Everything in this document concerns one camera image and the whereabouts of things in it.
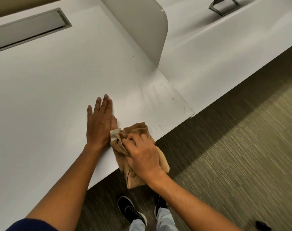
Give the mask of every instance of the forearm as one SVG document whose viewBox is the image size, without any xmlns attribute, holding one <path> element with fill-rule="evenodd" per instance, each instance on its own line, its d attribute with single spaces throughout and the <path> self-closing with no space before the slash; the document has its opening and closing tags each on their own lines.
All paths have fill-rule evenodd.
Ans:
<svg viewBox="0 0 292 231">
<path fill-rule="evenodd" d="M 191 230 L 240 231 L 240 228 L 179 186 L 163 171 L 148 185 L 168 202 Z"/>
<path fill-rule="evenodd" d="M 27 218 L 46 221 L 58 231 L 75 230 L 90 179 L 99 160 L 98 151 L 86 145 Z"/>
</svg>

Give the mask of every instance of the sneaker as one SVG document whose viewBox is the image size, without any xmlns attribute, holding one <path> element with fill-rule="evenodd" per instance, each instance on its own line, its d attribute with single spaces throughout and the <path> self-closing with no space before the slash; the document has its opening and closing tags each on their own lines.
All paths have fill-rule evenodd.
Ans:
<svg viewBox="0 0 292 231">
<path fill-rule="evenodd" d="M 156 204 L 156 207 L 155 207 L 155 217 L 157 219 L 157 215 L 158 215 L 159 208 L 167 208 L 167 203 L 166 203 L 166 201 L 165 201 L 164 198 L 162 198 L 161 196 L 159 196 L 156 193 L 155 204 Z"/>
<path fill-rule="evenodd" d="M 130 224 L 132 223 L 132 221 L 140 219 L 145 224 L 145 227 L 147 226 L 146 217 L 144 216 L 144 214 L 138 212 L 135 209 L 132 201 L 128 197 L 121 196 L 117 201 L 117 205 L 120 212 L 130 222 Z"/>
</svg>

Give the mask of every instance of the person's left hand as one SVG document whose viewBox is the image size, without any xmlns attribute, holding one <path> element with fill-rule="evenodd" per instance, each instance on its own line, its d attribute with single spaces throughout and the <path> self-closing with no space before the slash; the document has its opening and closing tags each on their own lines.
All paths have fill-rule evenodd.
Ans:
<svg viewBox="0 0 292 231">
<path fill-rule="evenodd" d="M 97 151 L 102 151 L 110 142 L 111 122 L 117 127 L 117 119 L 112 115 L 112 100 L 104 95 L 102 105 L 101 97 L 97 98 L 94 113 L 92 107 L 87 107 L 87 145 Z"/>
</svg>

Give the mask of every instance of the person's left arm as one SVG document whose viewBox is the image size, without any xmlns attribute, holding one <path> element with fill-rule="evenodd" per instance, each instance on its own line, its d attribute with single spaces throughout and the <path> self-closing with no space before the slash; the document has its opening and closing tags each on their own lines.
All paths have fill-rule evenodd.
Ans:
<svg viewBox="0 0 292 231">
<path fill-rule="evenodd" d="M 67 172 L 50 189 L 26 218 L 45 221 L 58 231 L 74 231 L 90 179 L 103 149 L 110 142 L 110 130 L 117 129 L 112 100 L 98 97 L 94 112 L 87 108 L 87 144 Z"/>
</svg>

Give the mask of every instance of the tan towel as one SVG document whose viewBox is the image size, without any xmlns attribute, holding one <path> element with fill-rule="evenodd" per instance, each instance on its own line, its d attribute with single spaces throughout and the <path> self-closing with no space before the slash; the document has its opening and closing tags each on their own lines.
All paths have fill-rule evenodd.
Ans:
<svg viewBox="0 0 292 231">
<path fill-rule="evenodd" d="M 148 127 L 146 124 L 143 123 L 137 123 L 133 126 L 126 127 L 122 131 L 120 129 L 112 130 L 111 131 L 111 146 L 113 147 L 113 151 L 119 166 L 119 169 L 123 172 L 125 175 L 125 179 L 127 181 L 127 187 L 128 189 L 135 188 L 137 186 L 145 185 L 146 183 L 133 171 L 133 169 L 129 166 L 129 163 L 125 156 L 130 156 L 127 149 L 123 146 L 121 140 L 126 139 L 130 133 L 136 133 L 136 134 L 145 134 L 154 144 L 156 143 L 153 138 L 150 136 L 150 133 L 148 131 Z M 160 167 L 163 169 L 164 172 L 169 172 L 169 165 L 166 161 L 166 158 L 163 154 L 163 152 L 156 147 L 158 150 L 159 155 L 159 163 Z"/>
</svg>

